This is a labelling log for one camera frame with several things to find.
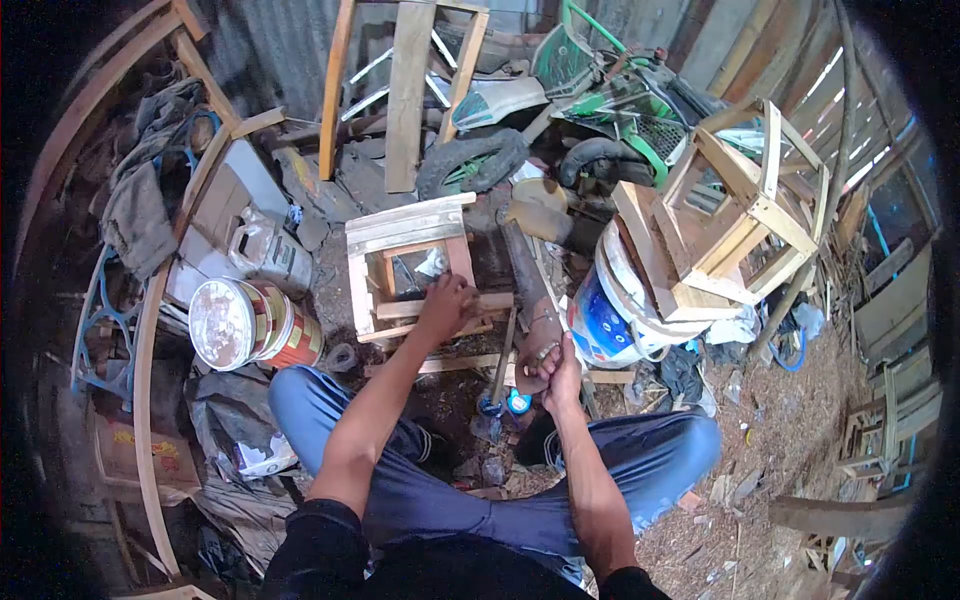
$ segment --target green rim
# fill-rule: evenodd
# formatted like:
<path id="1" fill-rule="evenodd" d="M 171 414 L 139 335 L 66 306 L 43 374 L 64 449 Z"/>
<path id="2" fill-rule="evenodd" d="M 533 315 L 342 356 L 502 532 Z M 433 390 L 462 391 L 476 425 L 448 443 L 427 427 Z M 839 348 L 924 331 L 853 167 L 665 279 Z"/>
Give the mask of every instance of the green rim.
<path id="1" fill-rule="evenodd" d="M 444 178 L 444 182 L 441 185 L 441 189 L 444 192 L 444 196 L 452 196 L 453 194 L 459 194 L 461 191 L 460 184 L 463 183 L 467 178 L 471 178 L 480 171 L 480 165 L 484 163 L 488 158 L 495 155 L 496 150 L 482 154 L 479 156 L 474 156 L 470 160 L 461 162 L 453 171 L 450 171 Z"/>

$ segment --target motorcycle wheel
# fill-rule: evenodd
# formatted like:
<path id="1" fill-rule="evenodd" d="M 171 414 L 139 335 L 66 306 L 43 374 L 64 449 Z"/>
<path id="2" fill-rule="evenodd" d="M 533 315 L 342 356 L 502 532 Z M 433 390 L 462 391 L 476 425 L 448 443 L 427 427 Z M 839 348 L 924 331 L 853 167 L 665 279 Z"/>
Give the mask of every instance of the motorcycle wheel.
<path id="1" fill-rule="evenodd" d="M 582 171 L 599 180 L 654 186 L 653 170 L 642 156 L 626 144 L 607 137 L 586 139 L 571 148 L 560 163 L 560 184 L 572 188 Z"/>
<path id="2" fill-rule="evenodd" d="M 515 173 L 529 155 L 523 134 L 511 129 L 435 145 L 423 158 L 417 173 L 420 201 L 462 192 L 485 192 Z"/>

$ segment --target hand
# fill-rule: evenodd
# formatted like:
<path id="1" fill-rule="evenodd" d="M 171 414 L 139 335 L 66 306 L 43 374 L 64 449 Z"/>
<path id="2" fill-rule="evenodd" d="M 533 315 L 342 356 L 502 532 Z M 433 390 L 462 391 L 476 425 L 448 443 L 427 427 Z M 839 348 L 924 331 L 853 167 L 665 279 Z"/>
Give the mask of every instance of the hand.
<path id="1" fill-rule="evenodd" d="M 564 333 L 560 345 L 547 353 L 537 368 L 540 379 L 549 382 L 550 387 L 543 393 L 543 408 L 554 419 L 563 411 L 580 409 L 580 361 L 573 346 L 573 335 Z"/>
<path id="2" fill-rule="evenodd" d="M 446 342 L 479 314 L 479 295 L 475 287 L 467 285 L 463 276 L 440 275 L 436 283 L 426 287 L 426 301 L 413 334 L 431 349 Z"/>

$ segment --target blue pants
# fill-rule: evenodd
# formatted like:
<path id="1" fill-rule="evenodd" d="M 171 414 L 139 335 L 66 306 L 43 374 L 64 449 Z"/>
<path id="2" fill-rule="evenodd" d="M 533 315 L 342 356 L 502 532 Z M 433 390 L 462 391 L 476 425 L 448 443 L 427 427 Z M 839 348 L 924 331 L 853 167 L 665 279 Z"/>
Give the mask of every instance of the blue pants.
<path id="1" fill-rule="evenodd" d="M 309 472 L 315 474 L 320 468 L 326 438 L 350 398 L 351 392 L 310 367 L 289 367 L 274 377 L 270 407 Z M 670 510 L 720 456 L 716 422 L 689 413 L 598 420 L 589 425 L 589 431 L 623 492 L 635 532 Z M 423 444 L 418 426 L 405 419 L 397 423 L 373 471 L 362 519 L 373 547 L 467 532 L 515 549 L 582 556 L 565 479 L 522 500 L 477 498 L 418 468 L 414 463 L 423 453 Z"/>

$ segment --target green motorcycle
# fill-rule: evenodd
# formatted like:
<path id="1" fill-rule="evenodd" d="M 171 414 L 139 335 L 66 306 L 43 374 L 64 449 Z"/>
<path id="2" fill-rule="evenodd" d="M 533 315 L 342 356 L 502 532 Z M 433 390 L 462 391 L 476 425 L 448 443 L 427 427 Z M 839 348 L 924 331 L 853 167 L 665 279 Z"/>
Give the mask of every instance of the green motorcycle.
<path id="1" fill-rule="evenodd" d="M 572 25 L 572 14 L 610 42 L 616 52 L 594 50 Z M 529 156 L 529 147 L 555 119 L 602 136 L 571 148 L 558 179 L 572 187 L 581 172 L 601 180 L 628 180 L 659 186 L 683 152 L 689 133 L 728 104 L 695 91 L 663 61 L 666 52 L 624 46 L 593 17 L 563 0 L 561 23 L 537 48 L 529 77 L 481 84 L 453 111 L 458 132 L 490 128 L 430 148 L 420 166 L 421 200 L 460 192 L 483 192 L 510 176 Z M 508 114 L 547 105 L 523 132 L 491 126 Z M 717 134 L 748 156 L 762 154 L 758 121 Z"/>

